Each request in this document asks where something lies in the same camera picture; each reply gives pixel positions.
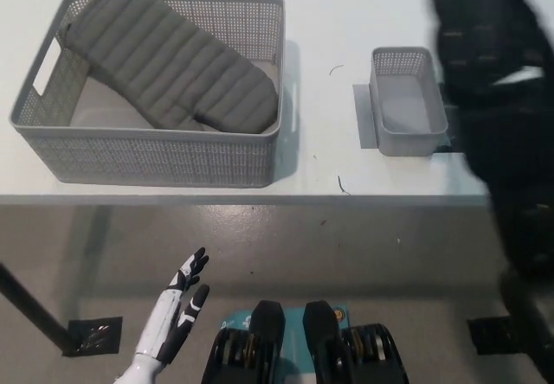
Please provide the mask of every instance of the gray cushion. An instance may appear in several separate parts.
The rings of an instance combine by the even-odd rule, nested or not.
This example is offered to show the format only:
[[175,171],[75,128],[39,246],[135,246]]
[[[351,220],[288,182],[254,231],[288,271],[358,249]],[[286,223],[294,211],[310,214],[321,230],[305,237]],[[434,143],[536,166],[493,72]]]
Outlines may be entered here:
[[163,0],[93,0],[61,38],[154,127],[261,133],[277,118],[265,73]]

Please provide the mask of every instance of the gray tray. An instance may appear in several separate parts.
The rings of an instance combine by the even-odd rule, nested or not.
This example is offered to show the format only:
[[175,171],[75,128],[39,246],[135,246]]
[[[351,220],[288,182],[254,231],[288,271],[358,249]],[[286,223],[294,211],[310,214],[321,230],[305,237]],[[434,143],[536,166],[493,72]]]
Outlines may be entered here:
[[[57,31],[89,1],[63,0],[10,115],[60,181],[234,188],[260,188],[273,181],[283,99],[283,0],[165,0],[257,65],[274,70],[279,117],[261,135],[124,128],[98,121],[84,125],[81,119],[87,115],[77,107],[91,80],[89,66],[64,47],[40,95],[33,83]],[[105,112],[112,106],[101,108]]]
[[377,48],[370,91],[384,155],[425,157],[435,151],[448,121],[427,49]]

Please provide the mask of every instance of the gray floor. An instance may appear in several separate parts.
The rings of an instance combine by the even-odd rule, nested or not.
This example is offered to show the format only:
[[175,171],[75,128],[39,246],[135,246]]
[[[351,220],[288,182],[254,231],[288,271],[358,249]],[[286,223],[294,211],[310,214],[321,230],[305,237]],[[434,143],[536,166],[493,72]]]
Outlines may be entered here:
[[111,383],[160,290],[200,246],[211,286],[159,382],[199,383],[220,321],[261,298],[347,303],[385,323],[412,384],[542,382],[522,355],[478,357],[465,321],[504,313],[505,264],[477,208],[0,208],[0,256],[57,317],[123,316],[119,355],[61,358],[0,298],[0,382]]

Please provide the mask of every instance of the gray plastic basket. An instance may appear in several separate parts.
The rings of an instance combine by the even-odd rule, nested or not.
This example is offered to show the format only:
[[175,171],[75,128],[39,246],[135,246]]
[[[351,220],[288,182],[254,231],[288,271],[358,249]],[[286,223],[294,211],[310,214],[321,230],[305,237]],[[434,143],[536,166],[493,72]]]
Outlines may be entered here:
[[431,155],[448,121],[430,52],[377,48],[370,90],[379,150],[388,157]]
[[276,66],[279,118],[261,135],[74,127],[88,64],[62,47],[43,95],[33,86],[62,25],[90,0],[63,0],[10,115],[16,130],[63,182],[260,188],[273,181],[283,94],[283,0],[165,0],[248,57]]

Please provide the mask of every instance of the blurry black object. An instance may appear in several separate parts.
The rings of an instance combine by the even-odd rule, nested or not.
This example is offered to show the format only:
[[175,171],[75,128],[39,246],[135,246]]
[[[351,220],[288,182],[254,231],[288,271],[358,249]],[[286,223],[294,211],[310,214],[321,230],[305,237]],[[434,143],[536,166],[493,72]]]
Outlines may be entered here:
[[248,330],[219,331],[202,384],[273,384],[284,334],[280,304],[262,300],[252,312]]
[[[554,55],[525,0],[433,0],[458,141],[488,187],[511,268],[502,298],[525,352],[554,382]],[[542,77],[508,82],[525,67]]]
[[302,323],[318,384],[409,384],[392,335],[382,324],[340,330],[324,300],[306,305]]

